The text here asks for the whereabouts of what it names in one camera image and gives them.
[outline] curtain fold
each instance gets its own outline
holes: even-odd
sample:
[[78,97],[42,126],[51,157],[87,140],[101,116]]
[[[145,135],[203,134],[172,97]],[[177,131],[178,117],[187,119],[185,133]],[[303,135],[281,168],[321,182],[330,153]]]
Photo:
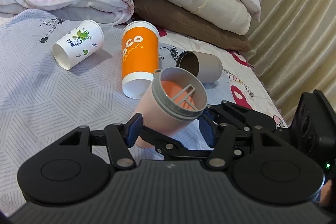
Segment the curtain fold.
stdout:
[[336,110],[336,0],[263,0],[246,54],[285,120],[302,92],[320,89]]

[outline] pink plastic cup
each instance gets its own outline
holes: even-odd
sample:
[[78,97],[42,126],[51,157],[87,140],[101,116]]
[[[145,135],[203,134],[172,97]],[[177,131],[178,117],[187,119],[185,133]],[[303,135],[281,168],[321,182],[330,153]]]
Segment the pink plastic cup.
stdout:
[[[172,136],[198,118],[207,105],[202,83],[190,72],[177,67],[157,70],[134,113],[141,113],[144,125]],[[138,137],[142,148],[152,145]]]

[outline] beige satin curtain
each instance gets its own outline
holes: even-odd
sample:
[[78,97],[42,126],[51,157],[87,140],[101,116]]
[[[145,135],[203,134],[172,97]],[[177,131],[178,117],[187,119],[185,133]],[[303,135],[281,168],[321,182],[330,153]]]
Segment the beige satin curtain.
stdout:
[[336,109],[336,0],[263,0],[261,8],[246,57],[284,119],[314,89]]

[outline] orange and white cup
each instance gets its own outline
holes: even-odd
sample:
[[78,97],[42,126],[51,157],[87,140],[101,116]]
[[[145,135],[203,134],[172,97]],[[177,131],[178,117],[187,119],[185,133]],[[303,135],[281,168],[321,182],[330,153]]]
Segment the orange and white cup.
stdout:
[[123,30],[122,88],[133,99],[141,99],[159,68],[159,31],[149,22],[134,21]]

